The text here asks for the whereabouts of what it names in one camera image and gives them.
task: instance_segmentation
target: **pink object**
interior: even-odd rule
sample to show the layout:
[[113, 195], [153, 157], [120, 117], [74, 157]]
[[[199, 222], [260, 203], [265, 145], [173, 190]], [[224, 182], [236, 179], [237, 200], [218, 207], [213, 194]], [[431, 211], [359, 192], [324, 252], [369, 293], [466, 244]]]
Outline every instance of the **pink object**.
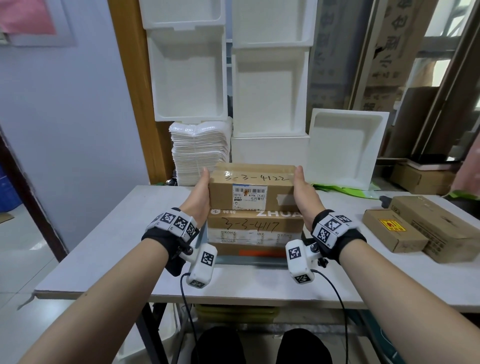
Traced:
[[7, 34], [56, 34], [44, 0], [0, 0], [0, 27]]
[[480, 196], [480, 134], [477, 135], [465, 162], [455, 176], [451, 191], [455, 190]]

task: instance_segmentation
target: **styrofoam box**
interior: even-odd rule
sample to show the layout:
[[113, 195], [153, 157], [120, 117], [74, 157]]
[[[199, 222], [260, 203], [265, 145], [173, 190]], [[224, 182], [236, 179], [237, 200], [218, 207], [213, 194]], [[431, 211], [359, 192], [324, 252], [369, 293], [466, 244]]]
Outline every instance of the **styrofoam box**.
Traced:
[[226, 120], [224, 26], [147, 31], [156, 121]]
[[302, 136], [308, 48], [234, 49], [233, 136]]
[[144, 29], [225, 25], [225, 0], [140, 0]]
[[305, 180], [368, 190], [388, 114], [313, 109]]
[[232, 0], [233, 47], [311, 47], [317, 0]]
[[232, 162], [307, 166], [310, 137], [268, 136], [232, 138]]

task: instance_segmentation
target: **stack of paper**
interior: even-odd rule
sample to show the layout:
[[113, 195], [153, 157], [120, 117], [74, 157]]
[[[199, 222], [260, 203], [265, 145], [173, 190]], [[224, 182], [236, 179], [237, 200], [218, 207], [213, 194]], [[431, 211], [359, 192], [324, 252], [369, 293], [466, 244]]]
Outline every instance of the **stack of paper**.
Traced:
[[203, 167], [212, 171], [218, 162], [230, 162], [232, 118], [194, 125], [174, 122], [170, 133], [179, 186], [194, 186]]

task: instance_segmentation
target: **pants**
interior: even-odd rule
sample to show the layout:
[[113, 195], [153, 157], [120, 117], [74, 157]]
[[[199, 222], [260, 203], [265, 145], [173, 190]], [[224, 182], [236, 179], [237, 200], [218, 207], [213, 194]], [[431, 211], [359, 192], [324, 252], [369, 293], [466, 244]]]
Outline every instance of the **pants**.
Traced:
[[[197, 347], [192, 351], [192, 364], [199, 364], [196, 350]], [[198, 339], [198, 355], [202, 364], [246, 364], [238, 333], [227, 327], [218, 326], [205, 331]], [[332, 364], [327, 347], [308, 330], [287, 331], [278, 348], [276, 364], [312, 362]]]

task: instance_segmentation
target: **hand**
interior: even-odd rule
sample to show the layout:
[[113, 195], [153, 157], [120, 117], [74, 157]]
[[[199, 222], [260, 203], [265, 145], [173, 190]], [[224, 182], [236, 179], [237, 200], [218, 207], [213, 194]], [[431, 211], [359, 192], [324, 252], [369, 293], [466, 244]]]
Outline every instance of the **hand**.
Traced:
[[293, 196], [295, 197], [295, 202], [303, 215], [305, 226], [308, 231], [312, 231], [313, 220], [319, 213], [325, 210], [325, 207], [313, 186], [305, 182], [302, 166], [298, 166], [295, 169]]
[[192, 216], [197, 222], [197, 227], [201, 228], [207, 220], [210, 211], [210, 193], [208, 183], [210, 182], [210, 173], [207, 167], [204, 167], [202, 175], [195, 185], [185, 202], [181, 204], [180, 210], [189, 216]]

